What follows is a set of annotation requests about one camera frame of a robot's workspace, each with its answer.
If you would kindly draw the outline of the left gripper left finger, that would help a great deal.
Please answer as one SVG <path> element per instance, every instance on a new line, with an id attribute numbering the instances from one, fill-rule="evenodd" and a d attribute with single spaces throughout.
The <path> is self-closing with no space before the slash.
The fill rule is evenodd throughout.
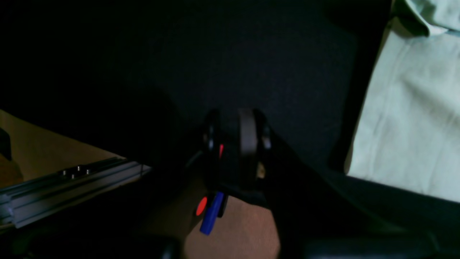
<path id="1" fill-rule="evenodd" d="M 207 113 L 159 166 L 140 179 L 48 218 L 25 259 L 182 259 L 215 183 L 220 112 Z"/>

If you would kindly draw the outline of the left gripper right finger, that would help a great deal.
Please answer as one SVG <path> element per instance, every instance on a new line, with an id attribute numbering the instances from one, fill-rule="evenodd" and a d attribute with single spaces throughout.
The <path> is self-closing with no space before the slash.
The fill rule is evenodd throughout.
<path id="1" fill-rule="evenodd" d="M 239 110 L 240 187 L 261 192 L 282 259 L 458 259 L 459 203 L 322 174 L 256 109 Z"/>

